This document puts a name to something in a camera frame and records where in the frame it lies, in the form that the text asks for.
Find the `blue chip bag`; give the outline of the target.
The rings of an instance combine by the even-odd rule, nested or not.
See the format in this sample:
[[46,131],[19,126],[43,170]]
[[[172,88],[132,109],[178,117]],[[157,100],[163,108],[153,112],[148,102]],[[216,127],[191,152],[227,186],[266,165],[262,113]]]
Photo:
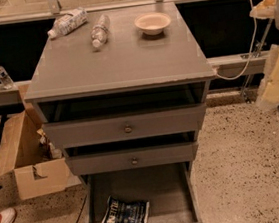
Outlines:
[[101,223],[147,223],[149,201],[124,202],[109,196],[106,213]]

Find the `grey top drawer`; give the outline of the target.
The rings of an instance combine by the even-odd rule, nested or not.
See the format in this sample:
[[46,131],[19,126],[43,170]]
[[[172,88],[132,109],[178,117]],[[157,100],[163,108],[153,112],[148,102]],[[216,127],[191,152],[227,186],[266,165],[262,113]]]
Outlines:
[[204,104],[181,109],[45,124],[43,130],[57,148],[80,147],[200,130]]

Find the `grey drawer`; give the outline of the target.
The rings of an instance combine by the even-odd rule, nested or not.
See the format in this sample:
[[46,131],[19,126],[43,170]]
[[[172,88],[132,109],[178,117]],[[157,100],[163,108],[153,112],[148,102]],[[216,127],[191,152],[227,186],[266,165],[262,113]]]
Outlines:
[[102,222],[109,197],[126,203],[148,201],[147,223],[202,223],[183,163],[95,174],[87,194],[87,223]]
[[181,109],[45,124],[43,130],[57,148],[80,147],[200,130],[204,104]]
[[159,147],[72,156],[66,163],[74,175],[152,167],[160,164],[193,161],[198,144],[185,142]]

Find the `grey bottom drawer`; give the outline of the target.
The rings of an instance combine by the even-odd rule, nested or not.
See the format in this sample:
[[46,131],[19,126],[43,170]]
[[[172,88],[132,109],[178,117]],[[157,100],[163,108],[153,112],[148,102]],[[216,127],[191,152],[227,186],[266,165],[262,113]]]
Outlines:
[[183,163],[95,174],[87,194],[87,223],[102,222],[109,197],[126,203],[148,201],[147,223],[202,223]]

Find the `grey drawer cabinet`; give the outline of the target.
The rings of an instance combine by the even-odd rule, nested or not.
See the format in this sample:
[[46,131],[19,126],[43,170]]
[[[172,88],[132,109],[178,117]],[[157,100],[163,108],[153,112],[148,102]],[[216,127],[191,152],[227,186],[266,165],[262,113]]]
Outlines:
[[[167,14],[171,23],[149,36],[134,21],[152,12]],[[91,23],[47,41],[25,95],[42,126],[205,105],[214,72],[174,3],[110,10],[108,16],[109,39],[100,50],[92,46]],[[197,143],[200,130],[58,149],[66,159]]]

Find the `grey middle drawer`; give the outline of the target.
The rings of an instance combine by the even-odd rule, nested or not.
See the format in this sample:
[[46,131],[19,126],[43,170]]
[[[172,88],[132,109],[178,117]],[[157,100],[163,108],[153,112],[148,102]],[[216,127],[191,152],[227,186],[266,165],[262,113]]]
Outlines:
[[74,175],[152,167],[160,164],[193,161],[198,144],[185,142],[159,147],[72,156],[66,163]]

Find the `metal tripod stand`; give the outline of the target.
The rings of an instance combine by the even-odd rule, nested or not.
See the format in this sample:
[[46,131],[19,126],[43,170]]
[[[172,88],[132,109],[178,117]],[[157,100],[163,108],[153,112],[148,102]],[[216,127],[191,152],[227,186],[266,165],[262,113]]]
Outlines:
[[[266,28],[263,32],[261,41],[258,43],[257,48],[254,50],[254,54],[252,55],[252,58],[260,57],[262,48],[266,44],[265,40],[267,38],[267,35],[269,34],[270,28],[272,27],[272,22],[273,22],[273,19],[271,19],[271,18],[268,19],[268,22],[267,22]],[[249,104],[251,103],[251,98],[250,98],[250,96],[248,96],[248,89],[252,83],[253,77],[254,77],[254,74],[246,76],[244,84],[242,85],[241,92],[240,92],[240,95],[243,97],[244,102],[249,103]]]

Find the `white bowl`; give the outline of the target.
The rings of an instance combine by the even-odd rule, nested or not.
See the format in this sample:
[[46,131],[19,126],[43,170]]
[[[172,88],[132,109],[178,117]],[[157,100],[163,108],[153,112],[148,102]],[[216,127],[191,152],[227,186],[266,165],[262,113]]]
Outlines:
[[165,13],[146,13],[135,18],[135,26],[149,36],[161,34],[171,23],[171,18]]

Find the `clear water bottle lying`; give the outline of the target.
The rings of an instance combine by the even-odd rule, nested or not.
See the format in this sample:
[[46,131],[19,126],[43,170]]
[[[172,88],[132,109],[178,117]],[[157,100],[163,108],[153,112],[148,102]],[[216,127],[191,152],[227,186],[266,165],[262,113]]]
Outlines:
[[110,18],[107,15],[101,15],[91,30],[91,44],[95,48],[101,48],[106,44],[110,28]]

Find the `white labelled bottle lying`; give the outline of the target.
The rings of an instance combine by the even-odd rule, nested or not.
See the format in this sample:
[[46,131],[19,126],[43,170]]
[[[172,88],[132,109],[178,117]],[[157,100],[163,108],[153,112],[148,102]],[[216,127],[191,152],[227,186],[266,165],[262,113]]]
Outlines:
[[48,37],[56,39],[65,36],[82,26],[88,20],[87,11],[76,8],[54,21],[52,28],[47,32]]

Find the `open cardboard box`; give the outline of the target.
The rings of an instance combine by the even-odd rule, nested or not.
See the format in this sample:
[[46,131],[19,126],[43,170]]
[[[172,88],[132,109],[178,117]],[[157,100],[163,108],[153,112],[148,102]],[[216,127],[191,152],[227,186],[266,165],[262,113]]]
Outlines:
[[27,89],[28,85],[18,87],[24,110],[6,121],[0,144],[0,177],[14,173],[22,200],[61,192],[79,183],[63,157],[45,156],[39,142],[40,117],[24,100]]

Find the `standing water bottle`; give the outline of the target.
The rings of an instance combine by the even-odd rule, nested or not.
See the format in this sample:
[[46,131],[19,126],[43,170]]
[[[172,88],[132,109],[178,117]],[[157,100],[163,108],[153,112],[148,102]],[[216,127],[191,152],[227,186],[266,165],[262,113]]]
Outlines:
[[0,66],[0,83],[3,85],[4,89],[11,89],[14,87],[14,83],[8,75],[6,69],[3,66]]

